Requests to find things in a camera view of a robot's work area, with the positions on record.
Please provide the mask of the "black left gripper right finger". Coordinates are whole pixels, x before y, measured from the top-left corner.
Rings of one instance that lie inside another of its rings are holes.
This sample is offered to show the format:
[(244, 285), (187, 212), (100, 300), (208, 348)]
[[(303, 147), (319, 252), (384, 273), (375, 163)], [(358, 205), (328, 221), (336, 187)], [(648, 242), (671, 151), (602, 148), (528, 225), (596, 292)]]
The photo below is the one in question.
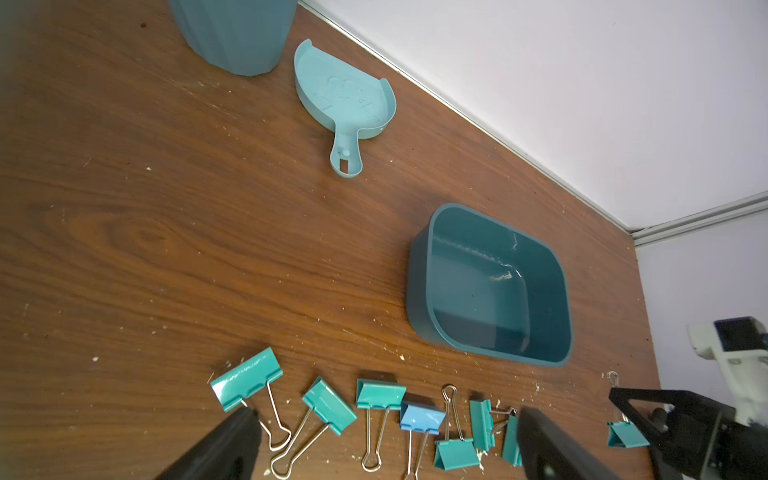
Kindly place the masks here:
[(527, 479), (619, 479), (541, 410), (525, 407), (518, 419), (517, 440)]

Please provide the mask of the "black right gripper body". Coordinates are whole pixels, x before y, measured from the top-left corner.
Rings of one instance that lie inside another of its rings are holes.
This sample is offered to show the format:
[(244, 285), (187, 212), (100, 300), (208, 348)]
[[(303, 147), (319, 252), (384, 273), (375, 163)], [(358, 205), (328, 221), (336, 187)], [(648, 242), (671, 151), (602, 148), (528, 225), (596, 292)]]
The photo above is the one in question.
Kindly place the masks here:
[[(685, 390), (610, 390), (609, 400), (662, 455), (664, 462), (694, 479), (765, 479), (767, 426), (741, 423), (736, 410)], [(634, 401), (672, 407), (658, 426)]]

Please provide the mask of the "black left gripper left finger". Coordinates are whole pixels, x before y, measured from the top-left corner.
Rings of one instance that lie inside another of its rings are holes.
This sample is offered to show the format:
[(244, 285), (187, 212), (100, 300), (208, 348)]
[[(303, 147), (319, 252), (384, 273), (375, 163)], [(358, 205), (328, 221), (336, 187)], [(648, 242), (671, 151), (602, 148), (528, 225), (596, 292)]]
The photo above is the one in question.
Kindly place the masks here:
[(156, 479), (250, 479), (262, 440), (259, 420), (257, 410), (237, 409)]

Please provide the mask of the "teal binder clip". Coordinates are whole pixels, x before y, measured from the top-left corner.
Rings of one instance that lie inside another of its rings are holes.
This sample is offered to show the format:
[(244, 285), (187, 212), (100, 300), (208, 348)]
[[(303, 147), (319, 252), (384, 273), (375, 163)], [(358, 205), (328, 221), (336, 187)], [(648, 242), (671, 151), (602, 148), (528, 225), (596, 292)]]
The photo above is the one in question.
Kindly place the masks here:
[(478, 467), (480, 460), (474, 448), (473, 439), (466, 438), (457, 408), (458, 390), (455, 385), (446, 384), (442, 390), (446, 411), (453, 415), (452, 425), (456, 429), (456, 438), (451, 437), (451, 429), (445, 430), (443, 440), (435, 442), (434, 466), (444, 471)]
[(284, 372), (271, 347), (267, 347), (237, 367), (210, 381), (210, 386), (224, 412), (230, 412), (238, 406), (248, 406), (247, 400), (264, 390), (270, 401), (276, 427), (285, 434), (282, 441), (276, 442), (267, 424), (260, 420), (260, 425), (267, 434), (271, 452), (284, 450), (292, 439), (291, 430), (282, 422), (272, 391), (272, 383), (280, 379)]
[[(302, 402), (306, 411), (286, 447), (270, 460), (270, 471), (275, 479), (289, 479), (297, 460), (326, 432), (331, 431), (341, 436), (357, 419), (357, 414), (341, 395), (322, 377), (317, 377), (304, 393)], [(289, 456), (299, 440), (304, 427), (312, 416), (322, 422), (321, 427), (297, 450)]]
[[(390, 414), (401, 409), (407, 388), (396, 382), (358, 378), (356, 383), (355, 407), (365, 413), (366, 451), (361, 459), (362, 469), (366, 473), (375, 473), (381, 469), (381, 448)], [(372, 412), (382, 411), (383, 417), (375, 446), (372, 446)]]
[(648, 447), (650, 443), (640, 430), (618, 408), (613, 407), (613, 420), (607, 423), (607, 446), (619, 449)]
[(501, 458), (512, 465), (513, 467), (522, 466), (522, 455), (520, 451), (520, 445), (517, 438), (518, 434), (518, 412), (512, 408), (507, 412), (507, 419), (495, 425), (492, 429), (492, 434), (504, 431), (504, 440)]
[(493, 410), (489, 400), (470, 400), (472, 439), (478, 451), (489, 452), (496, 445), (495, 436), (504, 429), (517, 410)]

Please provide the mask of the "blue binder clip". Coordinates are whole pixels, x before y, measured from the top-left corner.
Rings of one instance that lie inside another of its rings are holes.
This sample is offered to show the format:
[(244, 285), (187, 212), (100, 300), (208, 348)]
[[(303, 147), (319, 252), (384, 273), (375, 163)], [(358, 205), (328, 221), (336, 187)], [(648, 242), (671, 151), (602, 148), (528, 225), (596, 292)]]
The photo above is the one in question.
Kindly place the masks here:
[[(427, 443), (433, 436), (439, 434), (446, 414), (437, 407), (412, 401), (404, 401), (401, 405), (399, 427), (408, 433), (407, 466), (405, 479), (418, 479), (419, 470), (423, 463)], [(421, 442), (413, 460), (413, 435), (421, 435)]]

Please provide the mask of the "teal plastic storage box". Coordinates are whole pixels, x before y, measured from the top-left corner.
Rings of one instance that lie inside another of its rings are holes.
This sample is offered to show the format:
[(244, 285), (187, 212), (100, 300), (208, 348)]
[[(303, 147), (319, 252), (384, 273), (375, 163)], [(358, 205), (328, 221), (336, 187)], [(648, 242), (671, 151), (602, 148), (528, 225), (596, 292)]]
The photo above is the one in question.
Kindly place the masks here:
[(458, 203), (440, 206), (411, 243), (406, 315), (424, 341), (468, 354), (559, 368), (573, 351), (554, 251)]

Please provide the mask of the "teal plastic dustpan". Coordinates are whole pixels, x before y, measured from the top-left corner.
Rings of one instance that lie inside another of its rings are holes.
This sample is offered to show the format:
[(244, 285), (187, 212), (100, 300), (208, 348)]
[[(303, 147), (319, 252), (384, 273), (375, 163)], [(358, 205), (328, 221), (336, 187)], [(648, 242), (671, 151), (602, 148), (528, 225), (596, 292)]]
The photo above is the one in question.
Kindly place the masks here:
[(380, 135), (396, 114), (392, 86), (316, 48), (309, 39), (295, 51), (294, 73), (302, 105), (334, 133), (331, 167), (342, 178), (358, 176), (363, 170), (360, 142)]

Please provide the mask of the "potted green plant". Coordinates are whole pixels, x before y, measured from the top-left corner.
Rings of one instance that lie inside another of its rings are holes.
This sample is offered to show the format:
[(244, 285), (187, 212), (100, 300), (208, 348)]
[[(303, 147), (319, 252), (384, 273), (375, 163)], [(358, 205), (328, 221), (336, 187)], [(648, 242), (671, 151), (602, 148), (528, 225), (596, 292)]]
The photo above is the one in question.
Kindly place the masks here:
[(187, 45), (209, 64), (253, 77), (279, 63), (296, 0), (170, 0)]

